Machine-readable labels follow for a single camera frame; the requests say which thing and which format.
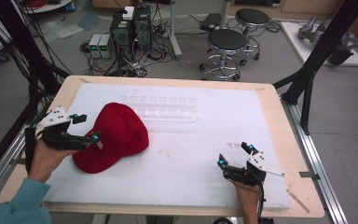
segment hat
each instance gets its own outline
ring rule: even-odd
[[[99,131],[101,144],[92,144],[73,155],[76,166],[85,173],[100,173],[122,157],[140,153],[149,146],[146,127],[127,105],[105,105],[86,136]]]

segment teal sleeve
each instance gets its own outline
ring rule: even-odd
[[[51,223],[50,213],[41,203],[50,185],[25,178],[10,203],[0,203],[0,224]]]

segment person's left hand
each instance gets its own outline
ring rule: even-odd
[[[45,183],[62,160],[76,152],[76,150],[50,148],[40,139],[34,149],[34,158],[28,178]]]

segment gray floor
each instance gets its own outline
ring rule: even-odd
[[[60,21],[70,25],[78,24],[89,11],[81,8],[75,13],[56,10],[40,16],[40,21]],[[179,28],[190,17],[177,20]],[[79,46],[93,34],[109,31],[110,20],[97,20],[92,26],[68,39],[48,42],[63,63],[74,74],[87,69],[87,59]],[[198,27],[190,21],[185,28]],[[199,32],[185,29],[182,32]],[[152,65],[147,77],[200,79],[199,65],[207,58],[206,35],[178,35],[183,51],[179,61]],[[240,82],[274,83],[293,74],[301,67],[288,39],[280,31],[277,34],[265,32],[257,38],[262,51],[259,61],[249,60],[241,68]],[[278,89],[285,92],[287,87]],[[16,65],[11,61],[0,62],[0,140],[27,103],[27,83]],[[310,132],[324,163],[338,200],[349,223],[358,223],[358,67],[323,66],[314,80],[310,108]],[[91,223],[90,214],[52,214],[53,223]],[[330,223],[328,216],[318,219],[275,218],[276,223]]]

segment stool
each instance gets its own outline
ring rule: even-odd
[[[235,20],[239,24],[245,26],[245,30],[242,33],[246,36],[246,48],[244,50],[246,55],[245,58],[240,61],[240,65],[246,65],[246,58],[249,52],[257,50],[257,54],[254,56],[254,59],[258,60],[260,57],[260,45],[253,37],[250,36],[250,33],[254,28],[256,29],[266,26],[269,22],[269,16],[266,13],[254,8],[243,8],[235,13]]]
[[[246,43],[246,37],[236,31],[212,31],[208,35],[208,52],[214,49],[219,54],[212,55],[200,65],[200,70],[205,70],[202,80],[206,80],[206,75],[223,78],[225,81],[230,77],[234,80],[240,79],[239,66],[229,55],[243,52]]]

